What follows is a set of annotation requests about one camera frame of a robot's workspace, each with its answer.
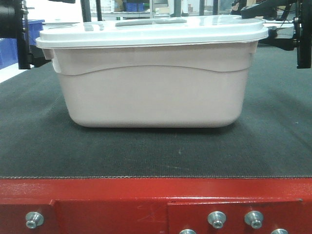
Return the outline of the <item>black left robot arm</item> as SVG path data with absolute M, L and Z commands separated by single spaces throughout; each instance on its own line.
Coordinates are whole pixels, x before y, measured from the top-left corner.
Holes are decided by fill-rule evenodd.
M 25 0 L 0 2 L 0 37 L 17 40 L 19 69 L 30 69 L 28 9 Z

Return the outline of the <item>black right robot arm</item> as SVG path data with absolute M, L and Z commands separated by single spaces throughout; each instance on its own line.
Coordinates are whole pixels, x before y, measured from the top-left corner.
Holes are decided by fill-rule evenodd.
M 291 20 L 294 26 L 289 38 L 278 38 L 278 29 L 269 28 L 268 37 L 260 43 L 274 46 L 285 51 L 297 49 L 297 68 L 312 67 L 312 2 L 310 0 L 260 0 L 247 5 L 246 0 L 232 2 L 231 14 L 243 19 L 263 17 L 265 20 L 285 24 L 292 5 L 295 4 L 295 16 Z

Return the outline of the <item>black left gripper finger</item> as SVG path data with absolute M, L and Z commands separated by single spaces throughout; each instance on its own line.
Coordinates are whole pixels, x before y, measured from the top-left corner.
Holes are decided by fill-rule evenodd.
M 16 20 L 17 20 L 16 36 L 17 36 L 19 69 L 30 69 L 28 8 L 25 0 L 16 1 Z

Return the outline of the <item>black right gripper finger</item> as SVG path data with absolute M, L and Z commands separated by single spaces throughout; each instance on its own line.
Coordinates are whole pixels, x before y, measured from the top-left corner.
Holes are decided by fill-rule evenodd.
M 312 67 L 312 1 L 298 0 L 295 14 L 297 69 Z

